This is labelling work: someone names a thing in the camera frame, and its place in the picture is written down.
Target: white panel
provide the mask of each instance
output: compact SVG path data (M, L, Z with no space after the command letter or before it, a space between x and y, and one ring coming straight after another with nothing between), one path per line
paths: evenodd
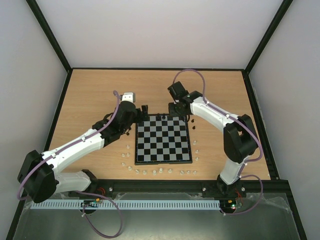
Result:
M0 239L18 200L25 156L43 151L66 72L26 1L0 1Z
M72 67L245 68L282 0L38 0Z
M319 239L320 1L293 1L251 73L281 178Z

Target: wooden table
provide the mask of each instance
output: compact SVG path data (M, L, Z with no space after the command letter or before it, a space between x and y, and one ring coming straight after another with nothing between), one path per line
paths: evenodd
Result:
M148 105L150 114L168 113L168 103L172 98L167 88L172 84L178 71L174 70L73 70L65 95L62 109L54 131L50 149L57 148L80 136L114 111L116 98L113 90L119 94L134 92L135 105ZM206 79L206 97L219 107L237 115L248 114L253 119L247 91L240 71L202 71ZM179 75L185 89L189 92L202 92L202 80L194 72ZM99 179L132 180L215 180L224 168L226 155L223 148L223 134L200 117L191 116L189 133L193 163L158 164L135 166L135 126L130 135L123 135L118 141L92 152L65 169L65 172L77 172L89 169ZM265 159L249 163L242 172L256 174L263 180L269 180Z

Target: chessboard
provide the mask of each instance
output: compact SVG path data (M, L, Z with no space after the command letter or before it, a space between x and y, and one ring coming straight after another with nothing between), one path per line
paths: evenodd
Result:
M187 118L150 114L135 127L135 165L192 163Z

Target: gray wall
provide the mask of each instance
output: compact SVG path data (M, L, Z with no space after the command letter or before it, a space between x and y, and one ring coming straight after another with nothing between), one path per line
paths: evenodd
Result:
M282 0L37 0L73 67L245 68Z
M319 239L319 0L293 1L250 76L280 177L307 236Z
M18 205L17 176L31 150L43 151L66 79L25 0L0 1L0 239Z

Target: robotic arm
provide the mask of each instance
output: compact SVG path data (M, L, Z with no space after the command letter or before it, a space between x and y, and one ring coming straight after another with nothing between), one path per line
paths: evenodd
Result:
M20 183L41 161L50 158L27 179L23 186L35 203L43 202L54 193L68 191L93 193L96 190L97 179L89 170L77 173L62 171L83 156L118 140L121 135L131 129L133 123L139 123L148 117L147 105L143 105L142 110L134 105L134 93L126 92L121 99L122 102L113 121L105 129L101 130L109 122L107 117L112 113L107 114L87 132L63 146L41 154L33 150L26 155L18 175Z
M218 177L222 185L218 186L222 192L239 179L246 160L255 152L258 145L251 135L242 129L233 119L244 124L257 136L251 118L244 114L237 116L228 113L212 102L204 101L203 95L198 91L189 93L181 82L176 82L168 88L174 102L169 103L169 114L173 117L195 115L203 118L223 132L224 152L227 160Z

